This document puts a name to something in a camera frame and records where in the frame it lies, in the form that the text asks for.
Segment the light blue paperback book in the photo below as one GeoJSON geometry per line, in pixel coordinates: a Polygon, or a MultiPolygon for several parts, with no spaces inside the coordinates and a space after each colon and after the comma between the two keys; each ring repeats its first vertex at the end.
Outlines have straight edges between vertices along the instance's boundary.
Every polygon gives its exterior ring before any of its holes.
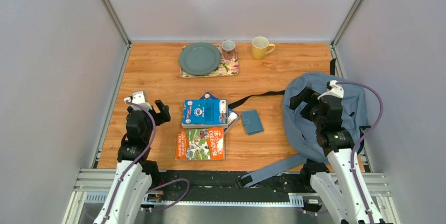
{"type": "Polygon", "coordinates": [[[183,128],[226,128],[228,124],[226,99],[188,99],[184,101],[181,119],[183,128]]]}

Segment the blue fabric backpack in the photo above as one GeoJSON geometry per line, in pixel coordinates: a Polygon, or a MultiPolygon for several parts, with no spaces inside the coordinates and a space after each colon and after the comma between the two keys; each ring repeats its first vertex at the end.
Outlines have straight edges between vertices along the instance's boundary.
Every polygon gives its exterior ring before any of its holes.
{"type": "Polygon", "coordinates": [[[364,90],[359,85],[348,84],[341,86],[343,98],[335,97],[330,84],[346,81],[335,76],[335,64],[333,59],[329,74],[305,73],[285,90],[264,93],[264,96],[283,96],[283,127],[298,153],[242,176],[236,181],[236,188],[253,186],[308,161],[328,163],[329,144],[336,136],[338,142],[348,146],[359,142],[370,128],[364,90]]]}

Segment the orange treehouse book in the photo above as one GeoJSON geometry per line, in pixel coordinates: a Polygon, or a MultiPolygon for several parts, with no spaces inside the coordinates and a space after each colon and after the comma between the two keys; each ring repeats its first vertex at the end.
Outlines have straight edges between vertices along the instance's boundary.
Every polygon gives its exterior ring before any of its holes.
{"type": "Polygon", "coordinates": [[[182,129],[177,134],[176,160],[224,160],[223,128],[182,129]]]}

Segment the teal wallet notebook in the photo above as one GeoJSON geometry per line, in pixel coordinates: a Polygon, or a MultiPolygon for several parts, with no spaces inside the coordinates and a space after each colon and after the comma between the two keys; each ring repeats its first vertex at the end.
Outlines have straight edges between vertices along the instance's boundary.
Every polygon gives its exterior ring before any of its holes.
{"type": "Polygon", "coordinates": [[[259,114],[256,110],[243,111],[241,113],[242,125],[248,135],[258,134],[264,131],[259,114]]]}

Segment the dark blue paperback book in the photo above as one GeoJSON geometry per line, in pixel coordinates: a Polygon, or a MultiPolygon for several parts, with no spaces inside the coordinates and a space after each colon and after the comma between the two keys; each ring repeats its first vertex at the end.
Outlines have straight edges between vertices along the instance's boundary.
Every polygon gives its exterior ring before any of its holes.
{"type": "MultiPolygon", "coordinates": [[[[215,97],[210,92],[206,92],[200,97],[200,99],[207,100],[207,99],[218,99],[218,98],[215,97]]],[[[228,126],[224,129],[224,134],[226,134],[230,130],[230,128],[235,125],[239,117],[240,115],[237,112],[228,108],[228,116],[227,116],[228,126]]]]}

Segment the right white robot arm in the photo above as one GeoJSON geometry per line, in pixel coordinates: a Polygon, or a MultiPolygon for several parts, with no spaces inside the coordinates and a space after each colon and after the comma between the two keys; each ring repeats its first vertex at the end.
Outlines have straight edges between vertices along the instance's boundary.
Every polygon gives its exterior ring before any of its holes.
{"type": "Polygon", "coordinates": [[[385,223],[374,203],[359,168],[358,149],[364,141],[353,141],[342,126],[344,83],[332,80],[327,91],[320,94],[306,87],[290,98],[290,108],[305,102],[301,116],[314,123],[319,146],[332,166],[337,181],[333,181],[326,165],[311,162],[302,168],[300,185],[307,192],[315,191],[335,223],[385,223]]]}

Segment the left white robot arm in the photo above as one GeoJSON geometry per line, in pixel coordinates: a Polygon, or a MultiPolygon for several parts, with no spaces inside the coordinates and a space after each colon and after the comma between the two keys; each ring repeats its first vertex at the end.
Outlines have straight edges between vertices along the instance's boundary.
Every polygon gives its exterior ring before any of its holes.
{"type": "Polygon", "coordinates": [[[147,190],[160,185],[158,165],[147,159],[157,126],[169,122],[169,107],[161,100],[156,112],[145,91],[126,97],[126,133],[118,150],[118,163],[107,198],[94,223],[134,223],[147,190]]]}

